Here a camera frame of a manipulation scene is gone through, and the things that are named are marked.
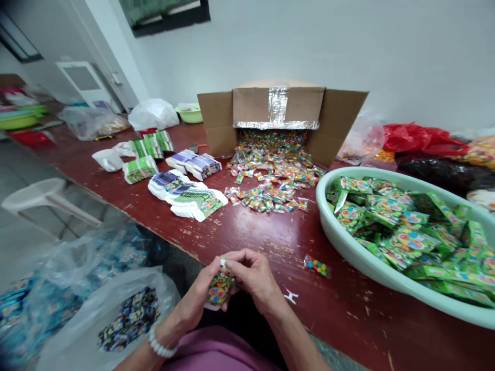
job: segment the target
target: white plastic stool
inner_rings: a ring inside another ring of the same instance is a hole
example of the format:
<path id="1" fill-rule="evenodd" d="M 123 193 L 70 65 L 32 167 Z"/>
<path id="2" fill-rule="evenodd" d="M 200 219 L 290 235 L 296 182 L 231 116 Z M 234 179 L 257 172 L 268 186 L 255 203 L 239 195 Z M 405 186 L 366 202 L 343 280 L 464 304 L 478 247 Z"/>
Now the white plastic stool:
<path id="1" fill-rule="evenodd" d="M 2 207 L 10 213 L 27 220 L 39 230 L 55 236 L 56 239 L 59 239 L 59 236 L 54 235 L 52 232 L 36 224 L 22 211 L 36 206 L 54 207 L 67 214 L 73 215 L 94 227 L 99 227 L 102 223 L 101 221 L 73 205 L 65 198 L 63 191 L 66 183 L 67 182 L 61 178 L 39 181 L 12 193 L 2 202 Z"/>

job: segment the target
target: red table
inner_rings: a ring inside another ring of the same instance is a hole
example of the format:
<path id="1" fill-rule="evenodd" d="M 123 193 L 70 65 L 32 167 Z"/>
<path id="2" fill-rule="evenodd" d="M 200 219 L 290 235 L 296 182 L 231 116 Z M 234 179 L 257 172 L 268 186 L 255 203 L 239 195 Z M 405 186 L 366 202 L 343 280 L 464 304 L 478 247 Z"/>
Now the red table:
<path id="1" fill-rule="evenodd" d="M 206 143 L 201 124 L 179 125 L 168 131 L 177 151 Z M 363 366 L 376 371 L 493 367 L 494 331 L 392 291 L 342 259 L 320 226 L 315 188 L 297 194 L 310 199 L 308 212 L 259 214 L 228 204 L 198 223 L 175 216 L 167 203 L 148 191 L 146 180 L 128 185 L 122 172 L 108 173 L 91 158 L 100 149 L 135 140 L 133 132 L 103 142 L 78 141 L 65 125 L 50 132 L 56 146 L 35 150 L 36 156 L 201 263 L 208 264 L 216 255 L 243 247 L 265 254 L 282 290 L 299 294 L 297 304 L 291 305 L 308 331 Z M 200 148 L 200 153 L 203 151 L 208 152 L 208 147 Z M 336 161 L 332 168 L 342 166 L 345 164 Z M 164 161 L 158 168 L 169 169 Z M 211 176 L 205 183 L 222 191 L 235 185 L 228 171 Z M 255 178 L 245 178 L 241 189 L 256 185 Z M 331 278 L 306 269 L 306 254 L 326 263 Z"/>

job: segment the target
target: window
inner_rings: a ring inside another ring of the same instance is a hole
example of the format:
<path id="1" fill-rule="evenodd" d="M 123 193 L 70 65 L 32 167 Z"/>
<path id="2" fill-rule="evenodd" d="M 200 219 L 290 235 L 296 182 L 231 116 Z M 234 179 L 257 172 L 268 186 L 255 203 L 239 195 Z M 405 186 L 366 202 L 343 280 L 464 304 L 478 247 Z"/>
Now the window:
<path id="1" fill-rule="evenodd" d="M 135 37 L 210 21 L 208 0 L 119 0 Z"/>
<path id="2" fill-rule="evenodd" d="M 34 62 L 43 57 L 3 11 L 0 10 L 0 42 L 20 63 Z"/>

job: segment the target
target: bracelet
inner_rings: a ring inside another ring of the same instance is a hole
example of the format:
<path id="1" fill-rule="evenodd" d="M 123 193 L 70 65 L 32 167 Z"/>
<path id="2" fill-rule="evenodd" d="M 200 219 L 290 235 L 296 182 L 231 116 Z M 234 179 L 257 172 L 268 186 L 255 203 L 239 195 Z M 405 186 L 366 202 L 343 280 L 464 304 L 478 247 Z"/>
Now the bracelet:
<path id="1" fill-rule="evenodd" d="M 177 352 L 177 349 L 179 348 L 179 345 L 177 344 L 175 348 L 173 349 L 166 349 L 160 345 L 160 343 L 156 340 L 155 337 L 155 328 L 156 328 L 156 322 L 152 325 L 150 332 L 148 333 L 148 339 L 150 341 L 151 348 L 155 353 L 157 353 L 160 357 L 164 358 L 172 358 Z"/>

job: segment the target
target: wooden table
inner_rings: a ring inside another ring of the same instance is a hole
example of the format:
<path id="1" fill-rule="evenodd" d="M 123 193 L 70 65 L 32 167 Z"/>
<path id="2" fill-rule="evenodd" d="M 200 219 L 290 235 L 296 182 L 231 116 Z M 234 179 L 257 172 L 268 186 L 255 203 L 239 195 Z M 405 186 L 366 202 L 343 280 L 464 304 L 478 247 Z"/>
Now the wooden table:
<path id="1" fill-rule="evenodd" d="M 179 125 L 169 130 L 176 149 L 206 143 L 203 125 Z M 315 188 L 299 191 L 310 199 L 309 211 L 259 214 L 231 204 L 202 223 L 175 216 L 170 206 L 153 196 L 147 180 L 128 185 L 121 171 L 108 173 L 91 154 L 135 140 L 124 132 L 116 140 L 81 142 L 65 125 L 50 130 L 57 144 L 35 150 L 36 156 L 128 214 L 137 223 L 208 264 L 220 254 L 248 247 L 265 254 L 282 290 L 299 295 L 292 305 L 308 331 L 356 362 L 374 370 L 475 370 L 493 367 L 495 332 L 437 311 L 392 291 L 360 274 L 333 249 L 320 226 Z M 208 147 L 200 148 L 200 153 Z M 345 166 L 334 163 L 332 168 Z M 161 171 L 167 164 L 158 163 Z M 210 188 L 234 186 L 222 171 L 208 178 Z M 258 185 L 245 178 L 242 190 Z M 310 254 L 331 268 L 326 279 L 303 265 Z"/>

